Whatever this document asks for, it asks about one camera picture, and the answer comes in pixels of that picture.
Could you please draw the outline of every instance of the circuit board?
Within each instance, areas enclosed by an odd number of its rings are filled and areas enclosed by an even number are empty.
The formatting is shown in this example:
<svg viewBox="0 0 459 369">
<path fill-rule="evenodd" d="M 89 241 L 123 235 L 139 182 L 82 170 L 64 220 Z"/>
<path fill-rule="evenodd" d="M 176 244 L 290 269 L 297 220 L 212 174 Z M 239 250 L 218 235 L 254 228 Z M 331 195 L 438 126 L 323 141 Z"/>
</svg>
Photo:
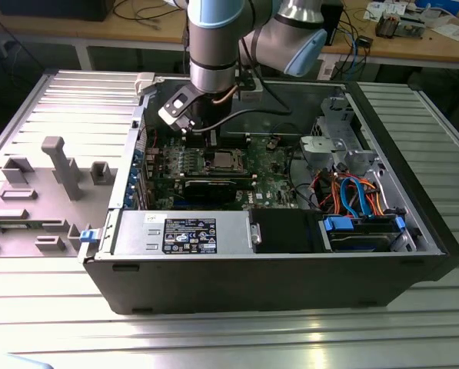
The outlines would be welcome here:
<svg viewBox="0 0 459 369">
<path fill-rule="evenodd" d="M 221 149 L 207 155 L 202 148 L 186 148 L 172 138 L 159 150 L 148 151 L 149 183 L 154 207 L 159 210 L 247 210 L 250 208 L 297 208 L 285 174 L 286 147 L 267 149 L 268 138 L 252 140 L 248 148 Z M 238 186 L 233 201 L 197 204 L 184 197 L 192 182 Z"/>
</svg>

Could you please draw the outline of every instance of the paper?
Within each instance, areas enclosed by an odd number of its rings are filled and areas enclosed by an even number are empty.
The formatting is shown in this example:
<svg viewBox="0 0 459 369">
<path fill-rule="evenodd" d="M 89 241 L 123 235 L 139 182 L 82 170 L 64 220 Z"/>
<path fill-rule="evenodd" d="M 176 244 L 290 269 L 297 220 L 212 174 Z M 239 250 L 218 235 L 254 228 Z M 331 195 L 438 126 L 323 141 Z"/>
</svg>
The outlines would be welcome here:
<svg viewBox="0 0 459 369">
<path fill-rule="evenodd" d="M 442 25 L 440 27 L 433 28 L 433 31 L 455 41 L 459 41 L 459 25 Z"/>
<path fill-rule="evenodd" d="M 403 15 L 405 14 L 407 4 L 407 2 L 370 2 L 367 7 L 368 10 L 364 12 L 364 19 L 379 22 L 383 12 Z"/>
</svg>

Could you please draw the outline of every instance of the label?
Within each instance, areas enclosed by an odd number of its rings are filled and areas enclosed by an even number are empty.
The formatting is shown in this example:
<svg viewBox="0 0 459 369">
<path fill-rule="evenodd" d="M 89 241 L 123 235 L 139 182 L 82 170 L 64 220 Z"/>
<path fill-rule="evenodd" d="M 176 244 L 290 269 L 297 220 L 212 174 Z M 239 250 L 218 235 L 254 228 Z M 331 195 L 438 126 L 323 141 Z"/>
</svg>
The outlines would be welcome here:
<svg viewBox="0 0 459 369">
<path fill-rule="evenodd" d="M 217 254 L 215 219 L 165 219 L 165 254 Z"/>
<path fill-rule="evenodd" d="M 164 223 L 167 217 L 167 214 L 147 213 L 144 217 L 144 223 Z"/>
</svg>

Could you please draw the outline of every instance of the motherboard chip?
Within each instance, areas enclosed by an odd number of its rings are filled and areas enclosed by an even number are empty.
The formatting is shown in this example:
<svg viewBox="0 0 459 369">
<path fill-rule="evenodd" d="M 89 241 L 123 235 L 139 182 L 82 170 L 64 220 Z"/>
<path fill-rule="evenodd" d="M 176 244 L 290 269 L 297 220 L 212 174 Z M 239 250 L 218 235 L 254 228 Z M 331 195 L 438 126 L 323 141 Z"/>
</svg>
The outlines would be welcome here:
<svg viewBox="0 0 459 369">
<path fill-rule="evenodd" d="M 214 167 L 230 168 L 232 167 L 232 156 L 230 152 L 216 152 L 214 156 Z"/>
</svg>

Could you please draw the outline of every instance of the robotic arm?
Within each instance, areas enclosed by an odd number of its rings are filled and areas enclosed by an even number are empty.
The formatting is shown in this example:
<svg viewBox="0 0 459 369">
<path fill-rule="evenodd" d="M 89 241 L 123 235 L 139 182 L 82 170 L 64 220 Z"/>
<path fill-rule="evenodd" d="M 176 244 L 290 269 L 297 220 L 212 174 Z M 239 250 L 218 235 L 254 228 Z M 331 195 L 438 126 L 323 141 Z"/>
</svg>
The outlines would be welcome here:
<svg viewBox="0 0 459 369">
<path fill-rule="evenodd" d="M 231 111 L 240 40 L 249 58 L 293 76 L 305 75 L 327 38 L 321 0 L 165 0 L 188 10 L 190 81 L 159 110 L 174 130 L 190 131 L 190 108 L 205 127 Z"/>
</svg>

